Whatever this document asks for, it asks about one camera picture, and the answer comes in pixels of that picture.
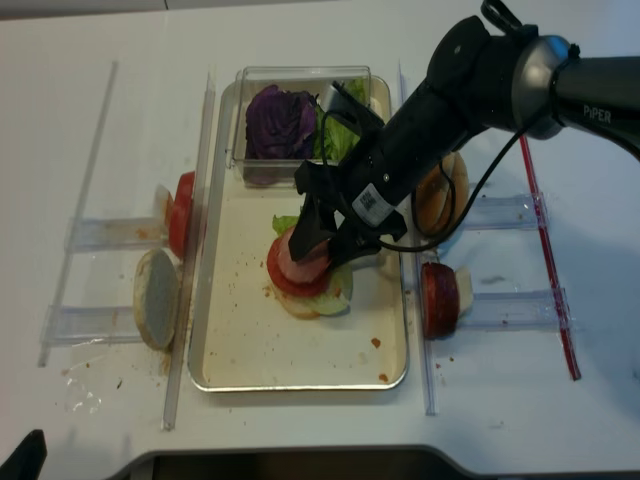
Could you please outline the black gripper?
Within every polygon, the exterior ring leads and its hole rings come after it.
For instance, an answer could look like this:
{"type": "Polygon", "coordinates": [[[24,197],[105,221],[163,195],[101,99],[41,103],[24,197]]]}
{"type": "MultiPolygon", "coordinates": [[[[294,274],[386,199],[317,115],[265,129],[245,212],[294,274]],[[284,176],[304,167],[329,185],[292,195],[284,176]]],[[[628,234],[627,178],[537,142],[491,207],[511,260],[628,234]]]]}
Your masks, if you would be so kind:
{"type": "Polygon", "coordinates": [[[305,161],[295,172],[296,188],[305,200],[289,240],[294,261],[304,259],[328,241],[329,269],[376,255],[385,235],[395,241],[406,234],[406,223],[372,184],[349,200],[339,190],[339,169],[305,161]]]}

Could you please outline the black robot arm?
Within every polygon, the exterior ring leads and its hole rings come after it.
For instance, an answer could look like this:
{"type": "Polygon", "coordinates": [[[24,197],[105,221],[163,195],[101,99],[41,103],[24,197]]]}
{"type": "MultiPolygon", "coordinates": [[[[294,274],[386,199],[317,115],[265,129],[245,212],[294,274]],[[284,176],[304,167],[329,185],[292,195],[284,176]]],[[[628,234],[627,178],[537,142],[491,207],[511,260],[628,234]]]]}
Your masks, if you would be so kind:
{"type": "Polygon", "coordinates": [[[297,261],[318,245],[335,267],[397,250],[407,230],[399,204],[447,154],[490,128],[544,140],[571,127],[639,151],[638,59],[584,58],[576,45],[540,35],[492,2],[446,34],[425,79],[390,120],[343,87],[336,96],[325,117],[360,139],[337,165],[296,170],[305,198],[289,240],[297,261]]]}

